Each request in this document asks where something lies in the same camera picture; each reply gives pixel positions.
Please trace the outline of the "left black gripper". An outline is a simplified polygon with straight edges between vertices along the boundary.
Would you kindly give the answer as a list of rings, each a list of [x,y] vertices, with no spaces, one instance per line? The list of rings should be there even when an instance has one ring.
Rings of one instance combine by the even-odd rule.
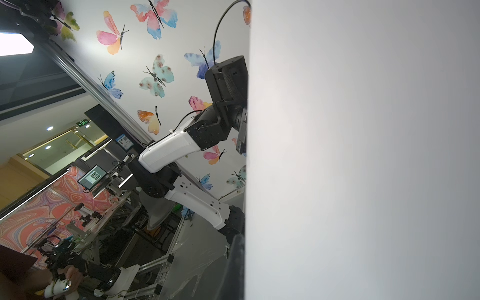
[[[248,110],[247,108],[242,109],[242,113],[237,118],[237,143],[236,143],[236,150],[239,154],[246,155],[247,152],[247,116]]]

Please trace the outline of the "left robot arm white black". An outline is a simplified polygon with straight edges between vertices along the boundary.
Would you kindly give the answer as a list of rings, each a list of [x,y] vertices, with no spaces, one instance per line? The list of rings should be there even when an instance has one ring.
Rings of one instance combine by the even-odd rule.
[[[218,201],[187,178],[176,161],[207,150],[238,132],[236,151],[246,152],[248,69],[244,56],[215,64],[206,72],[213,104],[161,141],[148,146],[128,164],[143,192],[186,206],[208,221],[228,243],[245,232],[240,208]]]

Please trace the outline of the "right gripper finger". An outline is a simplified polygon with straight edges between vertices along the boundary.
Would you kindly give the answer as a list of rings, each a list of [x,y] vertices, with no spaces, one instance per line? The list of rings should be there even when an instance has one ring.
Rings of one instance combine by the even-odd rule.
[[[216,300],[245,299],[245,237],[234,237]]]

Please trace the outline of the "plain text document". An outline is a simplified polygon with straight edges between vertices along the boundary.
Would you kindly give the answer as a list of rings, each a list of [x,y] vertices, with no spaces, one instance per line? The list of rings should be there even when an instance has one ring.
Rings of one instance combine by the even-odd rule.
[[[255,1],[248,300],[480,297],[478,1]]]

